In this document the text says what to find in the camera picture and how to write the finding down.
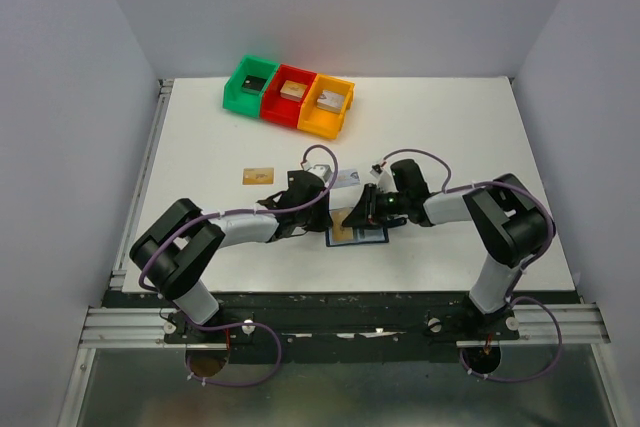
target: box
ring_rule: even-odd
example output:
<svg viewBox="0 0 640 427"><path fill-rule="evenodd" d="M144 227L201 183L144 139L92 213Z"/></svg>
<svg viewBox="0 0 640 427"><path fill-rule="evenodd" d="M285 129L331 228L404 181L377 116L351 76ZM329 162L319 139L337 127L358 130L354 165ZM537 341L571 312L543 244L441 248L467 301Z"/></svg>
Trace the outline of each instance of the box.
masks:
<svg viewBox="0 0 640 427"><path fill-rule="evenodd" d="M262 97L260 118L294 129L297 128L300 109L316 75L315 72L309 72L308 70L297 69L285 64L280 65ZM280 89L287 80L307 86L302 99L296 101L285 99L280 95Z"/></svg>
<svg viewBox="0 0 640 427"><path fill-rule="evenodd" d="M300 109L298 129L328 139L335 139L344 124L344 116L353 101L354 84L328 75L318 74L307 93ZM339 113L320 109L317 100L323 90L344 95L344 103Z"/></svg>
<svg viewBox="0 0 640 427"><path fill-rule="evenodd" d="M254 57L253 55L244 56L224 86L222 106L239 114L259 117L264 92L269 87L279 66L280 64L276 62ZM243 92L242 85L247 75L266 79L264 88L258 95Z"/></svg>

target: black object in green bin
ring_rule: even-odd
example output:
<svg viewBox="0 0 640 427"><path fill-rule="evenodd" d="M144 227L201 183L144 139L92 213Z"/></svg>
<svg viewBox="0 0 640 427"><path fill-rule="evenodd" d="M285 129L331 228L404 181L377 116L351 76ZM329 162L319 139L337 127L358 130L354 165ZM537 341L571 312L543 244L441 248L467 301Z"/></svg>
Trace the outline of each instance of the black object in green bin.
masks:
<svg viewBox="0 0 640 427"><path fill-rule="evenodd" d="M242 83L242 91L247 94L258 95L262 92L264 84L267 83L267 79L256 77L255 75L247 75Z"/></svg>

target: white wall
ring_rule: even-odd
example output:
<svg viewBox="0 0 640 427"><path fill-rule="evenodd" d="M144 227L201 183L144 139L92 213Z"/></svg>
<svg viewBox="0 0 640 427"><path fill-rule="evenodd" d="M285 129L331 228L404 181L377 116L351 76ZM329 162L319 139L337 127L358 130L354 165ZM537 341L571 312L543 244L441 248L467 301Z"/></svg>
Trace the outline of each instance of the white wall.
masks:
<svg viewBox="0 0 640 427"><path fill-rule="evenodd" d="M158 74L246 53L342 75L514 75L558 0L118 0Z"/></svg>
<svg viewBox="0 0 640 427"><path fill-rule="evenodd" d="M0 0L0 423L55 425L157 95L115 0Z"/></svg>
<svg viewBox="0 0 640 427"><path fill-rule="evenodd" d="M640 419L640 0L560 0L514 83L578 288Z"/></svg>

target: white table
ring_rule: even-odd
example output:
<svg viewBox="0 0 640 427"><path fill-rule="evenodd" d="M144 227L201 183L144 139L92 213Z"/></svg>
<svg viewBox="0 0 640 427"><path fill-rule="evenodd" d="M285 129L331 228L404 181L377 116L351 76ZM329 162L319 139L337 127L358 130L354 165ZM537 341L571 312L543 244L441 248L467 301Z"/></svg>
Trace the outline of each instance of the white table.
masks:
<svg viewBox="0 0 640 427"><path fill-rule="evenodd" d="M513 172L547 204L506 78L348 79L356 85L354 101L335 141L223 110L226 80L175 81L135 238L182 197L209 212L250 207L285 189L287 170L299 168L302 152L314 143L333 149L341 169L357 168L363 183L373 181L370 167L384 154L414 147L451 165L452 186ZM431 189L439 189L444 169L414 158ZM310 160L330 163L320 151ZM246 167L274 167L274 185L243 186ZM331 207L355 205L361 191L362 186L332 191ZM324 234L316 233L243 244L218 251L203 280L211 291L463 291L474 284L486 255L470 222L409 225L391 229L389 237L388 244L335 248L327 248ZM124 292L141 292L138 275L127 259ZM558 238L518 286L573 289Z"/></svg>

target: plastic bin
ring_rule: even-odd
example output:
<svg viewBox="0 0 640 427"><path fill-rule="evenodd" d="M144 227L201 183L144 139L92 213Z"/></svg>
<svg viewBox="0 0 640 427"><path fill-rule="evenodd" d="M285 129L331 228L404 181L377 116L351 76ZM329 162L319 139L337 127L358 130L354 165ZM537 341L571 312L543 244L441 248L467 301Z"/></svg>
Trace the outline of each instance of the plastic bin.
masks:
<svg viewBox="0 0 640 427"><path fill-rule="evenodd" d="M298 129L312 134L335 139L344 124L344 116L353 101L354 84L345 80L318 74L316 80L307 93L300 109ZM340 113L329 112L318 108L317 100L323 90L330 90L344 95L344 103Z"/></svg>
<svg viewBox="0 0 640 427"><path fill-rule="evenodd" d="M238 68L224 86L222 106L239 114L259 117L262 97L279 66L280 64L276 62L254 57L253 55L244 56ZM267 79L259 94L250 94L242 91L242 84L247 75Z"/></svg>
<svg viewBox="0 0 640 427"><path fill-rule="evenodd" d="M308 70L296 69L285 64L280 65L262 96L260 117L269 122L275 122L294 129L297 128L300 109L309 90L311 90L316 75L315 72L309 72ZM280 96L280 89L287 80L307 86L304 95L299 101L285 99Z"/></svg>

